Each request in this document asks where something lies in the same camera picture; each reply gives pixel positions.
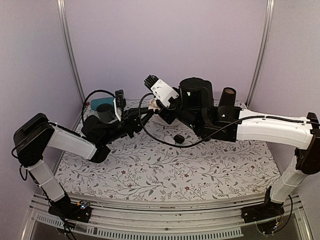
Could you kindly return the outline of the beige earbud charging case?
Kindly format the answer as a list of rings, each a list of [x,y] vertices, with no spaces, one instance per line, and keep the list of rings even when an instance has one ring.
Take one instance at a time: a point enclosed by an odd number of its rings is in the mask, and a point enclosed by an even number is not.
[[[155,99],[152,99],[149,102],[148,109],[155,111],[155,110],[160,110],[161,107],[157,105],[157,101]]]

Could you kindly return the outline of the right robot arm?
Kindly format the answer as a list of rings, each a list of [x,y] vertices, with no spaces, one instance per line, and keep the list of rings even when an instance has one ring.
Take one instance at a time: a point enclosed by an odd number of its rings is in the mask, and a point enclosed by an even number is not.
[[[197,77],[182,80],[177,88],[154,77],[150,90],[166,123],[178,120],[203,141],[264,141],[295,148],[289,166],[267,188],[263,203],[242,208],[246,223],[282,215],[287,196],[320,171],[320,124],[312,112],[286,117],[236,107],[236,91],[230,87],[223,89],[215,105],[212,84]]]

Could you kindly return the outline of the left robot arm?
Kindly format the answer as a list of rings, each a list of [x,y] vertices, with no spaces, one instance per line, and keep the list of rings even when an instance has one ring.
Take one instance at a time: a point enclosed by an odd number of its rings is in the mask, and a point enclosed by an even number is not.
[[[102,163],[111,152],[109,144],[120,138],[133,138],[153,114],[154,110],[147,107],[130,108],[124,112],[121,120],[111,123],[104,123],[95,115],[90,115],[83,122],[81,134],[78,134],[50,122],[45,114],[38,113],[14,133],[14,157],[42,189],[50,204],[50,214],[61,219],[88,223],[92,208],[84,201],[71,202],[67,192],[44,162],[44,151],[46,148],[55,148],[92,163]]]

